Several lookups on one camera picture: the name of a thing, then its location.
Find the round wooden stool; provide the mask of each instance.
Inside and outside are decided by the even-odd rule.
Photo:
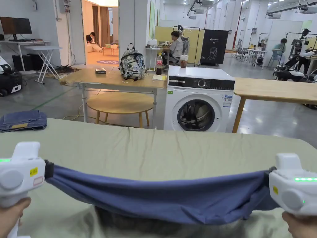
[[[147,125],[150,126],[148,110],[153,108],[153,98],[142,93],[106,92],[90,97],[87,106],[97,111],[96,124],[99,124],[100,113],[139,114],[140,128],[143,128],[142,112],[145,112]]]

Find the black banner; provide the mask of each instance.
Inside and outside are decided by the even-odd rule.
[[[222,64],[227,38],[227,30],[205,30],[200,63],[205,65]]]

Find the plastic cup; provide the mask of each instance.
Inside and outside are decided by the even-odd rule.
[[[188,61],[188,55],[181,55],[180,56],[180,67],[181,68],[186,68],[187,61]]]

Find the projector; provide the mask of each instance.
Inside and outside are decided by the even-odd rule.
[[[302,7],[299,11],[302,14],[315,14],[317,13],[317,7]]]
[[[196,14],[203,14],[204,10],[203,9],[195,9]]]
[[[202,7],[212,7],[214,4],[214,1],[211,1],[211,0],[201,0],[200,1],[200,5]]]
[[[269,14],[268,15],[268,19],[280,19],[281,18],[281,14]]]

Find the hand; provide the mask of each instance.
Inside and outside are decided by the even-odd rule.
[[[294,238],[317,237],[317,217],[311,216],[306,219],[298,219],[287,212],[283,212],[282,217],[287,222],[288,231]]]
[[[30,203],[31,198],[24,198],[12,207],[0,208],[0,238],[6,238],[8,236],[17,220],[22,217],[23,210],[27,208]]]

